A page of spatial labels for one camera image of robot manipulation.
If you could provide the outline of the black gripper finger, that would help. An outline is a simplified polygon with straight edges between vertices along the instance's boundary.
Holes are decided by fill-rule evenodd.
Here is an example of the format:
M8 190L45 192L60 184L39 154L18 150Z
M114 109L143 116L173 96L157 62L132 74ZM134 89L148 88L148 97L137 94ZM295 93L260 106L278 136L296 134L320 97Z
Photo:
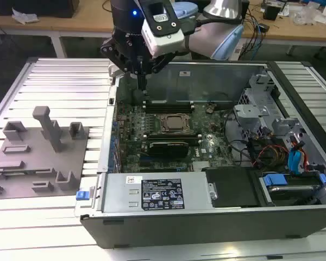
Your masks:
M119 41L115 38L109 38L103 42L101 53L124 73L131 73L136 76L137 88L143 90L142 61L135 52L135 42L132 38Z
M160 72L169 62L173 60L176 56L175 53L167 53L156 58L150 57L143 61L142 65L142 74L143 74L143 82L142 82L142 90L146 89L147 86L147 78L155 73Z

